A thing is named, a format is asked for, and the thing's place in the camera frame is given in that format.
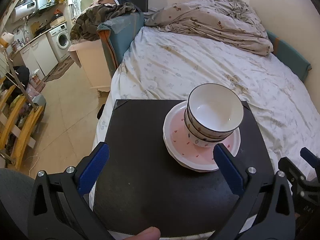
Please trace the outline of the person's left hand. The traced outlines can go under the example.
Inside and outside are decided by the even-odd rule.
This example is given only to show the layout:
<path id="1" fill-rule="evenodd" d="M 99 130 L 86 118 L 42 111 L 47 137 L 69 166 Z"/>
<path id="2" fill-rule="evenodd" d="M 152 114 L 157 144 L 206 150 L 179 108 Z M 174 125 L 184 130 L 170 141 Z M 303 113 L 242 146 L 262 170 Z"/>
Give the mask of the person's left hand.
<path id="1" fill-rule="evenodd" d="M 127 237 L 124 240 L 159 240 L 161 232 L 158 228 L 151 226 L 135 236 Z"/>

